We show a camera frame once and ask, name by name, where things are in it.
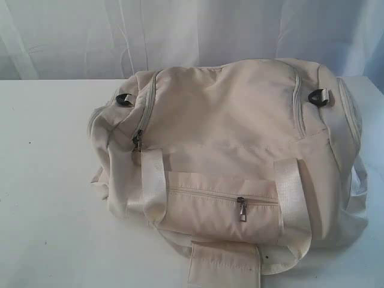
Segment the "white backdrop curtain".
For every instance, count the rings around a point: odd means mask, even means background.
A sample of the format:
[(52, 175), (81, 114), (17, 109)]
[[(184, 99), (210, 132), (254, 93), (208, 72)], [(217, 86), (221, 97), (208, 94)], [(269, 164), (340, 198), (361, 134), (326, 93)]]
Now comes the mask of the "white backdrop curtain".
[(299, 58), (383, 85), (382, 1), (2, 1), (1, 79)]

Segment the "cream fabric duffel bag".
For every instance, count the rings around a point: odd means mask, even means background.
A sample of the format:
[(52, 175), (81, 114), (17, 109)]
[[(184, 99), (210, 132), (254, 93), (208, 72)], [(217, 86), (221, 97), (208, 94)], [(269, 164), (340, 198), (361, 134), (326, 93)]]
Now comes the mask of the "cream fabric duffel bag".
[(94, 110), (88, 135), (109, 211), (186, 255), (188, 287), (259, 287), (368, 224), (362, 120), (316, 62), (141, 71)]

